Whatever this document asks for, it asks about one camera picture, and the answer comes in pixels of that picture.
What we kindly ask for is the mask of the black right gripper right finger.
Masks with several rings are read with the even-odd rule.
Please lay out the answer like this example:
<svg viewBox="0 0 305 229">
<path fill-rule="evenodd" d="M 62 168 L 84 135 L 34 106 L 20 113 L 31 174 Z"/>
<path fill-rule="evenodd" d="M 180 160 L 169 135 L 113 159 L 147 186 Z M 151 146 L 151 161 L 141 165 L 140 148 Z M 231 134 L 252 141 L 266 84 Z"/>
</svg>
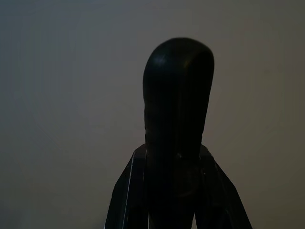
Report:
<svg viewBox="0 0 305 229">
<path fill-rule="evenodd" d="M 196 206 L 198 229 L 251 229 L 239 194 L 207 147 L 201 146 L 201 187 Z"/>
</svg>

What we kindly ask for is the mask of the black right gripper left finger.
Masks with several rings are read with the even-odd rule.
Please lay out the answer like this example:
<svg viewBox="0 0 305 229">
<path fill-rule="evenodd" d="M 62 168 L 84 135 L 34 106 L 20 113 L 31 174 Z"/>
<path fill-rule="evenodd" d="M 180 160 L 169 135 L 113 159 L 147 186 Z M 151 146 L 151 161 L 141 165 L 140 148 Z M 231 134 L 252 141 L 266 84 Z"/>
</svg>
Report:
<svg viewBox="0 0 305 229">
<path fill-rule="evenodd" d="M 117 180 L 108 208 L 105 229 L 147 229 L 145 186 L 146 148 L 138 147 Z"/>
</svg>

